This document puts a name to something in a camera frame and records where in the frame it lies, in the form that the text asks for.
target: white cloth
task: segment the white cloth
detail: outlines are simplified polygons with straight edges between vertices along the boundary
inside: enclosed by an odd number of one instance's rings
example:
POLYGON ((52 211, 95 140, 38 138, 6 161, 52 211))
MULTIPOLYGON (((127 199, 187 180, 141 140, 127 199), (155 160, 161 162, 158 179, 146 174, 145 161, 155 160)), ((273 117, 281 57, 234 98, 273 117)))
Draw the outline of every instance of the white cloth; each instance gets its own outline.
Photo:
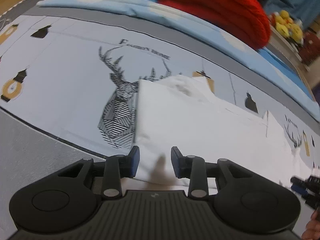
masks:
MULTIPOLYGON (((136 178, 152 183, 188 185, 188 179, 174 176, 172 146, 206 162, 227 158, 286 187, 291 176, 300 175, 294 165, 300 160, 273 115, 267 111, 261 119, 217 98, 204 77, 140 80, 136 144, 141 154, 136 178)), ((208 184, 216 187, 214 179, 208 184)))

